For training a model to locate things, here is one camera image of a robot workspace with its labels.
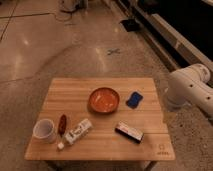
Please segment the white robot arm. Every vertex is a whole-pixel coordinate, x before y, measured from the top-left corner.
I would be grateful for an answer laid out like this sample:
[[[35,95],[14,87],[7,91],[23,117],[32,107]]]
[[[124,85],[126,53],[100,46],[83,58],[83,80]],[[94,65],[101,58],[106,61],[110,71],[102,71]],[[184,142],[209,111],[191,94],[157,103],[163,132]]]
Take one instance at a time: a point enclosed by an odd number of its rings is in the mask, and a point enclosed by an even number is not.
[[[207,85],[210,78],[210,70],[203,64],[193,64],[171,72],[164,91],[165,106],[175,111],[187,103],[195,104],[213,122],[213,88]]]

